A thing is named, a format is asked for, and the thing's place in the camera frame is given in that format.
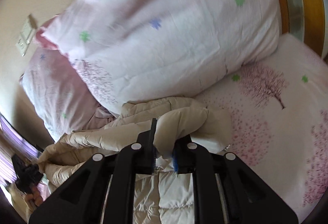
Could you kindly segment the person's left hand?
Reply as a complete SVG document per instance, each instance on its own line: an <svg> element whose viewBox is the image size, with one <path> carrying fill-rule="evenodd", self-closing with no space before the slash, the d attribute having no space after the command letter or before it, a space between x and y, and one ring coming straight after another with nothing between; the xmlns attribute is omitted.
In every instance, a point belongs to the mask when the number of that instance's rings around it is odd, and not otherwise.
<svg viewBox="0 0 328 224"><path fill-rule="evenodd" d="M31 188L32 193L25 194L24 200L27 203L29 209L34 211L37 207L40 207L43 204L43 198L39 189L34 186Z"/></svg>

